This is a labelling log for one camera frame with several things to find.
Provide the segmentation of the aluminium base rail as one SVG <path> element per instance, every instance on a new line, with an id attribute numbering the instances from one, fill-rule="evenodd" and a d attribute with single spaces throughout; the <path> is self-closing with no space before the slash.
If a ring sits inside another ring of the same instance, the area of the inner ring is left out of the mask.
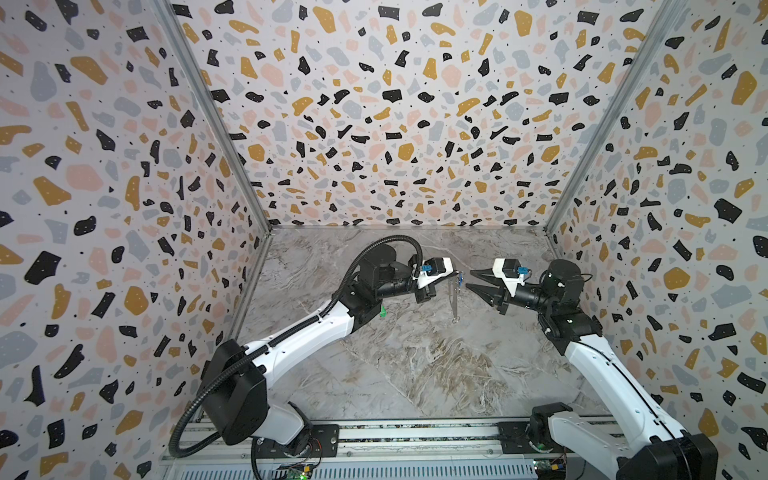
<path id="1" fill-rule="evenodd" d="M 201 452 L 173 459 L 164 455 L 155 479 L 282 479 L 281 466 L 315 463 L 312 479 L 536 479 L 533 461 L 563 457 L 566 479 L 600 479 L 602 473 L 579 454 L 503 454 L 497 424 L 525 417 L 456 419 L 328 420 L 339 424 L 334 458 L 286 461 L 259 459 L 248 438 L 227 446 L 218 440 Z"/>

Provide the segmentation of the left electronics board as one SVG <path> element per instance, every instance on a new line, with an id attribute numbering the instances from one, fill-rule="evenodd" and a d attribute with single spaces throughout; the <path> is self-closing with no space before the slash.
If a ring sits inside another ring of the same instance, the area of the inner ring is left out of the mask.
<path id="1" fill-rule="evenodd" d="M 282 479 L 286 480 L 311 480 L 317 465 L 315 463 L 295 463 L 281 466 Z"/>

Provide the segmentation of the aluminium corner post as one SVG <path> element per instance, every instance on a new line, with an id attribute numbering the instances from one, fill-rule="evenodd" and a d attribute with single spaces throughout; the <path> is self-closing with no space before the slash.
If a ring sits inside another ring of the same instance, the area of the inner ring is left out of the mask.
<path id="1" fill-rule="evenodd" d="M 223 150 L 223 155 L 228 161 L 232 173 L 242 191 L 252 213 L 254 223 L 260 235 L 269 235 L 271 226 L 263 212 L 262 206 L 250 183 L 248 175 L 239 159 L 235 145 L 229 136 L 226 125 L 221 118 L 207 84 L 204 81 L 201 69 L 190 48 L 183 29 L 174 13 L 172 3 L 164 0 L 151 1 L 153 12 L 159 21 L 164 34 L 167 36 L 184 75 L 188 80 L 198 104 L 205 115 L 214 137 Z"/>
<path id="2" fill-rule="evenodd" d="M 646 38 L 642 41 L 633 59 L 633 63 L 629 66 L 616 94 L 608 104 L 603 118 L 597 125 L 594 136 L 571 173 L 560 200 L 547 221 L 545 232 L 549 238 L 557 231 L 559 222 L 564 218 L 571 202 L 579 191 L 580 185 L 585 181 L 589 170 L 613 128 L 614 122 L 621 116 L 623 109 L 633 98 L 635 88 L 644 79 L 657 50 L 664 42 L 666 35 L 672 29 L 675 22 L 684 13 L 686 5 L 687 1 L 685 0 L 661 2 L 660 9 L 653 18 Z"/>

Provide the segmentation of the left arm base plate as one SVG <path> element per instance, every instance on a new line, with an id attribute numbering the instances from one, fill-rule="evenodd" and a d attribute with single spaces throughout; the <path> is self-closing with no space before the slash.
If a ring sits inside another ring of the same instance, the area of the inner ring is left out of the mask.
<path id="1" fill-rule="evenodd" d="M 339 424 L 314 424 L 309 429 L 302 430 L 287 446 L 273 440 L 263 440 L 256 445 L 256 456 L 259 459 L 286 461 L 334 458 L 338 453 L 339 441 Z"/>

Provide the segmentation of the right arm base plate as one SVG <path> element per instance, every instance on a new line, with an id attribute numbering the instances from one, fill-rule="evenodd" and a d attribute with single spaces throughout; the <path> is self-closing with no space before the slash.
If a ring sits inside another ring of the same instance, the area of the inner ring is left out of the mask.
<path id="1" fill-rule="evenodd" d="M 502 421 L 497 424 L 497 439 L 503 454 L 571 454 L 567 447 L 551 440 L 535 440 L 528 420 Z"/>

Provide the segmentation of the right electronics board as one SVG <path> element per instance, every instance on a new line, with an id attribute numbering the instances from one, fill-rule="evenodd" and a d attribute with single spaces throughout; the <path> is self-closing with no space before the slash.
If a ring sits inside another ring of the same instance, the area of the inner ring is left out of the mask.
<path id="1" fill-rule="evenodd" d="M 567 463 L 563 457 L 536 459 L 533 469 L 537 480 L 565 480 L 567 477 Z"/>

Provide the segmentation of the electronics board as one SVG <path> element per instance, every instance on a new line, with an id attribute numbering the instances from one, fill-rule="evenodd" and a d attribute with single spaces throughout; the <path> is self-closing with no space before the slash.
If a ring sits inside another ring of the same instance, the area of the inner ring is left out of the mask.
<path id="1" fill-rule="evenodd" d="M 295 463 L 281 466 L 282 479 L 286 480 L 311 480 L 317 465 L 315 463 Z"/>
<path id="2" fill-rule="evenodd" d="M 533 469 L 537 480 L 565 480 L 567 477 L 567 463 L 563 457 L 536 459 Z"/>

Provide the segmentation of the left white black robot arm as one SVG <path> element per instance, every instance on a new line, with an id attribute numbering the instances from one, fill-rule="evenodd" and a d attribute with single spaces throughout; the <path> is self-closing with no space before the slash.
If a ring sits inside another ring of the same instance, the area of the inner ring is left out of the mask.
<path id="1" fill-rule="evenodd" d="M 272 403 L 269 388 L 307 357 L 380 316 L 384 300 L 411 295 L 424 303 L 456 273 L 448 257 L 425 258 L 415 239 L 385 237 L 355 257 L 337 290 L 316 311 L 263 339 L 220 345 L 204 375 L 201 404 L 218 438 L 236 445 L 261 437 L 292 455 L 301 452 L 313 425 L 293 403 Z"/>

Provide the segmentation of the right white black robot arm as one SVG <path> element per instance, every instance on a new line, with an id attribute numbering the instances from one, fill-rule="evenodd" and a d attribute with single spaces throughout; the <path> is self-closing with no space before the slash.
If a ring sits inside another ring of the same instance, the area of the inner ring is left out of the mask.
<path id="1" fill-rule="evenodd" d="M 713 479 L 718 451 L 668 414 L 618 359 L 600 322 L 580 307 L 590 275 L 556 259 L 538 281 L 516 259 L 474 270 L 468 290 L 504 314 L 511 306 L 536 313 L 545 337 L 598 394 L 621 429 L 614 437 L 562 403 L 533 408 L 526 431 L 539 451 L 563 448 L 610 479 Z"/>

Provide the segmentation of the left aluminium corner post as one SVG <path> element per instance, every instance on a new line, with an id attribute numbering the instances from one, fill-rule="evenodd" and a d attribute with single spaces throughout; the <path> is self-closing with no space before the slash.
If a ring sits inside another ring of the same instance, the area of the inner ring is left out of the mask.
<path id="1" fill-rule="evenodd" d="M 242 191 L 252 213 L 254 223 L 260 235 L 269 235 L 271 226 L 263 212 L 262 206 L 250 183 L 248 175 L 239 159 L 235 145 L 229 136 L 226 125 L 221 118 L 207 84 L 204 81 L 201 69 L 190 48 L 183 29 L 174 13 L 172 3 L 164 0 L 151 1 L 153 12 L 159 21 L 164 34 L 167 36 L 184 75 L 188 80 L 198 104 L 205 115 L 214 137 L 223 150 L 223 155 L 228 161 L 232 173 Z"/>

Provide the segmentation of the right aluminium corner post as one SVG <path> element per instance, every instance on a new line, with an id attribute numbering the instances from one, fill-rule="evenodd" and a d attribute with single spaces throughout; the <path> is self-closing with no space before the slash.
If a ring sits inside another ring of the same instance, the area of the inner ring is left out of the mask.
<path id="1" fill-rule="evenodd" d="M 633 59 L 633 63 L 629 66 L 616 94 L 608 104 L 603 118 L 597 125 L 594 136 L 571 173 L 560 200 L 547 221 L 545 232 L 549 238 L 557 231 L 559 222 L 564 218 L 571 202 L 579 191 L 580 185 L 585 181 L 589 170 L 613 128 L 614 122 L 621 116 L 623 109 L 633 98 L 635 88 L 644 79 L 657 50 L 664 42 L 666 35 L 672 29 L 675 22 L 684 13 L 686 5 L 687 1 L 685 0 L 661 2 L 660 9 L 653 18 L 646 38 L 642 41 Z"/>

